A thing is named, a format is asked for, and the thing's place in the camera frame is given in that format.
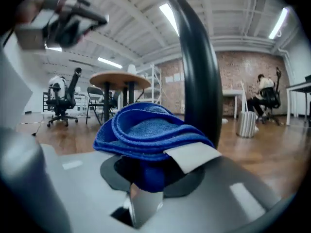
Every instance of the white desk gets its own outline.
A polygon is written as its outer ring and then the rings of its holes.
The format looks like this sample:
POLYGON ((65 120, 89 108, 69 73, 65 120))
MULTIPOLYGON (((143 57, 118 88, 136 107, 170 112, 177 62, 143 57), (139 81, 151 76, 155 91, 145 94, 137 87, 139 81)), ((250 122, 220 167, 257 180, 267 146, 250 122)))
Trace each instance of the white desk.
POLYGON ((303 82, 295 85, 288 86, 286 88, 287 93, 287 120, 286 125, 290 124, 291 120, 291 93, 292 91, 295 92, 302 92, 305 94, 306 98, 306 110, 305 110, 305 121, 307 121, 307 115, 308 115, 308 93, 311 93, 311 82, 303 82))
POLYGON ((234 118, 237 118, 238 96, 242 97, 242 111, 245 111, 246 97, 243 90, 223 90, 224 97, 234 97, 234 118))

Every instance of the metal trash can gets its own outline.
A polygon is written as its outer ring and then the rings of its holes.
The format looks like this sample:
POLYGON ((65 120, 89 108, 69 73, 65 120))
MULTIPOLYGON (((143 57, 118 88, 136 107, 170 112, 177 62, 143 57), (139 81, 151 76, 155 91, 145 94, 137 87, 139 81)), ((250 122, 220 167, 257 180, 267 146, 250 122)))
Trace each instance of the metal trash can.
POLYGON ((237 135, 241 137, 253 137, 255 134, 256 113, 252 111, 240 112, 237 127, 237 135))

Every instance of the office chair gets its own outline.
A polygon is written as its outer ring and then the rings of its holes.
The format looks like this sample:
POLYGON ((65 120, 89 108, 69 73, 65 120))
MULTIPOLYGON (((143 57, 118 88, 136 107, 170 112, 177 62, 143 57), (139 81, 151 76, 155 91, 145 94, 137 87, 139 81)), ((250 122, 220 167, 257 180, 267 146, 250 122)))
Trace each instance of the office chair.
POLYGON ((75 122, 78 122, 78 118, 66 115, 66 110, 73 109, 76 105, 76 101, 74 99, 74 89, 77 85, 79 77, 81 76, 81 72, 81 68, 76 68, 74 70, 74 75, 72 77, 69 87, 65 88, 65 96, 63 98, 59 98, 58 96, 58 93, 61 90, 61 87, 58 83, 50 86, 50 89, 52 89, 55 93, 55 99, 46 101, 46 104, 53 107, 53 110, 55 111, 55 117, 52 117, 52 119, 48 122, 48 127, 51 126, 51 123, 57 120, 65 121, 66 127, 68 126, 68 119, 75 119, 75 122))
MULTIPOLYGON (((113 96, 109 96, 109 111, 110 111, 112 116, 114 115, 114 113, 112 112, 112 109, 117 108, 117 106, 118 106, 118 97, 119 97, 120 93, 121 93, 120 91, 116 91, 113 96)), ((88 109, 89 109, 89 107, 92 107, 94 110, 95 116, 96 116, 99 124, 101 125, 102 124, 101 121, 103 120, 103 114, 104 114, 104 101, 99 102, 99 103, 97 103, 96 100, 93 101, 94 99, 92 99, 93 98, 92 94, 93 95, 100 95, 103 97, 104 93, 101 89, 90 86, 87 88, 87 94, 88 94, 89 100, 88 100, 88 106, 87 106, 87 112, 86 112, 86 124, 87 124, 87 119, 88 119, 88 109), (99 117, 96 113, 97 107, 103 108, 101 120, 99 120, 99 117)))
POLYGON ((274 122, 276 122, 278 126, 280 125, 278 118, 276 118, 273 115, 273 109, 277 109, 281 106, 280 91, 278 89, 281 74, 282 74, 281 71, 277 67, 276 68, 276 75, 277 75, 276 86, 274 85, 274 87, 264 88, 260 91, 260 95, 263 97, 263 99, 260 100, 259 103, 264 106, 265 111, 269 109, 269 111, 266 113, 267 116, 262 118, 263 124, 266 123, 267 120, 271 119, 271 120, 274 120, 274 122))

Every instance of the cable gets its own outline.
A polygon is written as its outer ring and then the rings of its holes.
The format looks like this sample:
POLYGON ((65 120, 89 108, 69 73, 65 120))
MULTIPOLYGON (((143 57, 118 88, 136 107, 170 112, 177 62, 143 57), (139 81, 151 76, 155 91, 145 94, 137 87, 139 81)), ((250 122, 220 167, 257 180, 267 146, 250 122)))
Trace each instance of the cable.
POLYGON ((42 122, 43 122, 43 119, 44 119, 44 118, 42 117, 42 120, 41 120, 41 122, 40 122, 40 125, 39 125, 37 131, 36 131, 35 133, 32 133, 32 134, 31 134, 32 136, 36 136, 36 135, 37 135, 37 133, 38 133, 40 127, 41 127, 41 124, 42 124, 42 122))

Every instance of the ceiling light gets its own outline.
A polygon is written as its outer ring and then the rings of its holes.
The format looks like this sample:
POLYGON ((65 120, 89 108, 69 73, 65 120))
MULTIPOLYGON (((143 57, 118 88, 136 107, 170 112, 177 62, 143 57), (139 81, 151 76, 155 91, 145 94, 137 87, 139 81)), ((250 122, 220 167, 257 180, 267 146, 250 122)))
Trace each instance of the ceiling light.
POLYGON ((45 48, 46 48, 46 49, 50 49, 50 50, 59 51, 59 52, 62 51, 62 48, 48 48, 48 47, 45 47, 45 48))
POLYGON ((163 14, 166 16, 166 18, 170 21, 171 25, 173 26, 177 35, 179 36, 175 17, 174 17, 174 14, 173 14, 171 7, 167 3, 165 3, 164 5, 160 6, 160 10, 163 12, 163 14))
POLYGON ((285 21, 286 15, 288 14, 288 9, 287 8, 283 8, 282 13, 276 23, 276 25, 274 26, 271 34, 269 35, 269 39, 274 39, 274 37, 276 36, 277 32, 280 30, 283 22, 285 21))
POLYGON ((104 62, 104 63, 106 63, 106 64, 112 65, 112 66, 114 66, 114 67, 117 67, 117 68, 120 68, 120 69, 122 68, 121 65, 119 65, 119 64, 117 64, 117 63, 114 63, 114 62, 112 62, 112 61, 105 60, 105 59, 103 59, 103 58, 98 58, 98 60, 101 61, 101 62, 104 62))

